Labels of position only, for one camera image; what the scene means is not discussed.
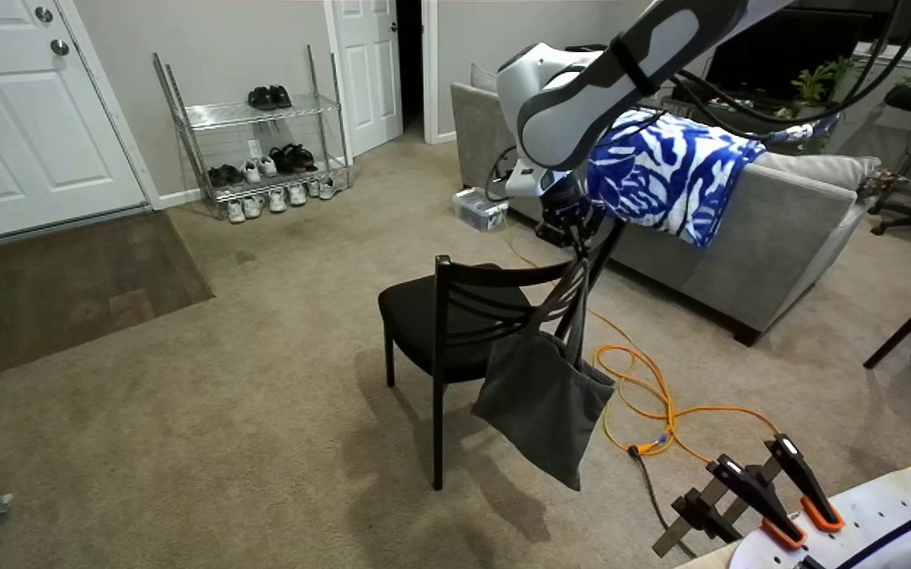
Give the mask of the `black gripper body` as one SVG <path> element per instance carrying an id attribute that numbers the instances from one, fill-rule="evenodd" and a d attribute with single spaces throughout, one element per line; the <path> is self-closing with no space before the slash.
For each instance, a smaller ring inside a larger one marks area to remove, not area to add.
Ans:
<path id="1" fill-rule="evenodd" d="M 594 208 L 582 195 L 572 171 L 539 174 L 539 227 L 538 235 L 556 247 L 585 250 L 594 235 Z"/>

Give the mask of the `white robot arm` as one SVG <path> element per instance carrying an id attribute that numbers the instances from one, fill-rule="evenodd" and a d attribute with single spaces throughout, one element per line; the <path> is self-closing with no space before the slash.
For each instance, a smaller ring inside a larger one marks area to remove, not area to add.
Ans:
<path id="1" fill-rule="evenodd" d="M 572 225 L 585 213 L 708 247 L 744 166 L 747 136 L 640 107 L 673 73 L 789 0 L 652 0 L 598 49 L 544 40 L 497 69 L 501 119 L 531 195 Z"/>

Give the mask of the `round grey robot base plate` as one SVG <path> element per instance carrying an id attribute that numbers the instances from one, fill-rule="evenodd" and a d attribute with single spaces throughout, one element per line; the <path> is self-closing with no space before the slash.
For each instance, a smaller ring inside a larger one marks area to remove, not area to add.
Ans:
<path id="1" fill-rule="evenodd" d="M 818 532 L 807 516 L 797 516 L 799 550 L 785 550 L 765 532 L 750 532 L 731 554 L 726 569 L 837 569 L 847 558 L 854 558 L 854 569 L 911 569 L 911 527 L 862 555 L 880 538 L 911 520 L 911 470 L 843 490 L 830 506 L 843 519 L 841 532 Z"/>

